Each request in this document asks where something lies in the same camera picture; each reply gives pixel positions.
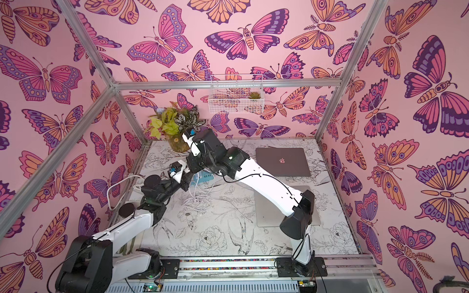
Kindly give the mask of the teal power strip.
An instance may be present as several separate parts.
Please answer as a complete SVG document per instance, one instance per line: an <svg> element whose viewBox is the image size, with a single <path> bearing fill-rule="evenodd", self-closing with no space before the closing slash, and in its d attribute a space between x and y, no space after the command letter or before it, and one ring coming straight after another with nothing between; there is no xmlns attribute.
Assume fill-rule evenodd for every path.
<svg viewBox="0 0 469 293"><path fill-rule="evenodd" d="M194 177L192 178L191 184L194 186L196 184L209 182L213 179L214 179L214 175L212 173L200 171L199 173L196 173L194 175Z"/></svg>

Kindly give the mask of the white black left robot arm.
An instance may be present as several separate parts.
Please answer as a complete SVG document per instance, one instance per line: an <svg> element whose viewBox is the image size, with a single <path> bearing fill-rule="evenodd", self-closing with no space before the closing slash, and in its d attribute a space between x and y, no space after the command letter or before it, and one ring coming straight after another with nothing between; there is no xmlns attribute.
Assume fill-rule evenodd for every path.
<svg viewBox="0 0 469 293"><path fill-rule="evenodd" d="M171 196L180 189L187 191L193 176L189 169L171 167L168 180L158 175L146 177L140 205L122 205L121 222L91 236L78 236L72 242L64 262L55 268L55 291L103 293L110 285L133 275L161 278L165 268L158 251L143 248L120 257L116 253L138 234L155 226L165 214Z"/></svg>

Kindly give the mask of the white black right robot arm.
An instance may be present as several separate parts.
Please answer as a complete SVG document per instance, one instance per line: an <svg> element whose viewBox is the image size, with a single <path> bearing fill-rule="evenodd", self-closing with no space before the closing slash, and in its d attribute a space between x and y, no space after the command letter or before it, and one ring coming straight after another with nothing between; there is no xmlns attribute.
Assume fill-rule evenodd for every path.
<svg viewBox="0 0 469 293"><path fill-rule="evenodd" d="M287 235L294 248L292 259L306 266L315 253L311 249L308 230L312 222L315 195L310 190L300 191L283 183L262 168L249 154L238 147L226 148L211 129L183 132L183 141L189 146L189 155L171 167L170 176L186 190L192 177L209 170L226 183L241 183L271 202L283 215L280 230Z"/></svg>

